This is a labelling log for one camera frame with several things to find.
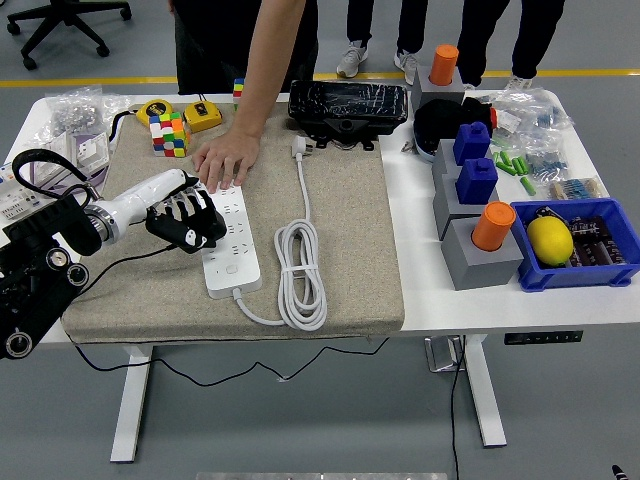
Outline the person's left hand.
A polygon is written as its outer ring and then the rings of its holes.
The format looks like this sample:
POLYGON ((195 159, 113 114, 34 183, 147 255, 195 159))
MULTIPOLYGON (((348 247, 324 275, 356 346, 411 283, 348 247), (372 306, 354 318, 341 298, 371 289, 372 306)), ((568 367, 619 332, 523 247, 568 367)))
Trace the person's left hand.
POLYGON ((232 128, 192 154, 194 169, 209 193, 244 183, 257 160, 260 139, 258 132, 232 128))

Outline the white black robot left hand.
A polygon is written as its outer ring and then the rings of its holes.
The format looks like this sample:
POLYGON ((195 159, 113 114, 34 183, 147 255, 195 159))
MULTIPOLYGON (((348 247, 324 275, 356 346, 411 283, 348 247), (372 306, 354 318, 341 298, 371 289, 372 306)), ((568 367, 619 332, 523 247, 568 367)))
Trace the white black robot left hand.
POLYGON ((171 169, 130 188, 104 206, 109 241, 121 240, 127 228, 144 223, 152 235, 194 253, 213 248, 227 233, 209 192, 194 176, 171 169))

